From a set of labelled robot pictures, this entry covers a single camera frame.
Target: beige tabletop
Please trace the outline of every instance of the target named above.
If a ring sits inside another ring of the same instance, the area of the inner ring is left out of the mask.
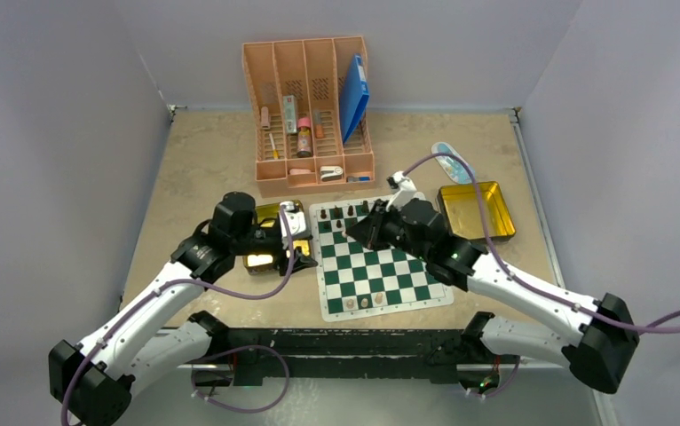
[[[254,125],[251,113],[176,115],[138,237],[124,304],[149,284],[181,240],[202,220],[211,217],[225,193],[249,193],[257,205],[281,201],[264,199],[257,190]],[[479,181],[494,180],[502,188],[517,233],[498,246],[500,254],[516,267],[554,282],[526,170],[506,114],[369,113],[368,127],[376,157],[376,188],[297,197],[307,208],[318,202],[388,194],[390,190],[384,183],[387,176],[429,154],[433,143],[446,141],[476,170]],[[435,201],[441,186],[452,185],[436,161],[419,167],[411,178],[430,201]],[[276,272],[249,275],[240,258],[236,259],[235,268],[217,281],[224,288],[250,294],[266,293],[279,283]],[[201,310],[211,312],[230,327],[463,328],[476,311],[526,319],[494,300],[455,291],[455,302],[449,306],[325,322],[314,270],[296,273],[278,295],[262,301],[208,291],[175,315],[168,326],[179,326],[189,315]]]

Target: gold metal tray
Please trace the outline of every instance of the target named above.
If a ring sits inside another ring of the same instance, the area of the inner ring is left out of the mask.
[[[299,211],[304,211],[304,204],[302,204],[301,201],[293,200],[293,202],[296,204]],[[277,217],[279,210],[280,204],[278,202],[275,202],[274,204],[266,204],[264,206],[257,206],[257,221],[261,222],[264,220],[265,222],[262,224],[263,227],[272,227],[274,226],[274,220]],[[301,249],[301,251],[307,256],[312,255],[311,244],[308,240],[293,241],[293,247],[295,249]],[[274,271],[276,269],[272,255],[244,256],[243,266],[252,275]]]
[[[481,197],[484,200],[489,235],[495,241],[506,241],[515,235],[515,225],[502,197],[500,184],[479,182]],[[484,241],[481,216],[478,214],[476,189],[471,184],[442,186],[437,194],[439,211],[445,216],[455,235],[469,240]]]

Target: blue book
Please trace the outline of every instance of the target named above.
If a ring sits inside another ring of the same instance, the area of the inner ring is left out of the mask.
[[[368,103],[368,84],[361,55],[355,55],[345,76],[345,86],[340,94],[340,128],[343,144],[358,127]]]

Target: green and white chessboard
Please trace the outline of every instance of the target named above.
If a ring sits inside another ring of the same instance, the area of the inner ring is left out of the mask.
[[[366,216],[364,200],[371,209],[375,200],[389,198],[391,195],[325,202],[309,208],[312,253],[319,263],[317,281],[325,321],[432,308],[455,300],[452,289],[434,280],[421,260],[396,248],[367,250],[361,243],[343,236],[346,226]],[[424,199],[422,193],[417,193],[416,198]],[[340,216],[336,215],[335,207],[340,208]],[[326,218],[321,218],[323,209]]]

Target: orange plastic organizer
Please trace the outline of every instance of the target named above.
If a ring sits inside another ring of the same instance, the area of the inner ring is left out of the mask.
[[[257,185],[263,197],[303,193],[328,193],[366,189],[375,185],[374,153],[366,116],[343,146],[337,100],[345,72],[353,55],[364,59],[368,75],[366,46],[362,37],[290,40],[243,45],[243,73],[257,126]],[[313,157],[298,158],[297,135],[283,126],[282,97],[296,97],[297,118],[312,117]],[[270,129],[262,130],[261,109],[267,107]],[[320,112],[323,138],[316,138],[313,112]],[[279,159],[274,160],[269,135],[272,133]],[[322,166],[340,166],[342,179],[322,182]],[[292,169],[311,173],[291,175]],[[348,182],[348,177],[368,177],[365,182]]]

